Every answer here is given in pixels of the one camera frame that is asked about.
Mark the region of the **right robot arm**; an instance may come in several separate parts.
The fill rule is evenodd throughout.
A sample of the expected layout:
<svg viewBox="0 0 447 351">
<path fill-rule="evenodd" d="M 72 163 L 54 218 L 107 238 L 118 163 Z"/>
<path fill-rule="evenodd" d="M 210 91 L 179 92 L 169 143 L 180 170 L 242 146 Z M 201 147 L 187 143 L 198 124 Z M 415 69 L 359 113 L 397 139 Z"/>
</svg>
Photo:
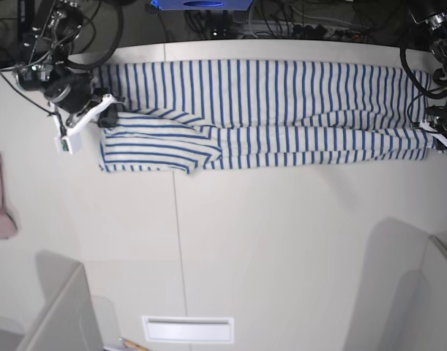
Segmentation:
<svg viewBox="0 0 447 351">
<path fill-rule="evenodd" d="M 12 69 L 19 88 L 41 92 L 54 105 L 61 134 L 81 129 L 117 99 L 94 87 L 94 69 L 114 54 L 124 30 L 124 14 L 117 1 L 107 2 L 116 13 L 116 34 L 106 53 L 94 62 L 69 59 L 74 41 L 86 25 L 75 1 L 42 1 L 21 45 L 20 61 Z"/>
</svg>

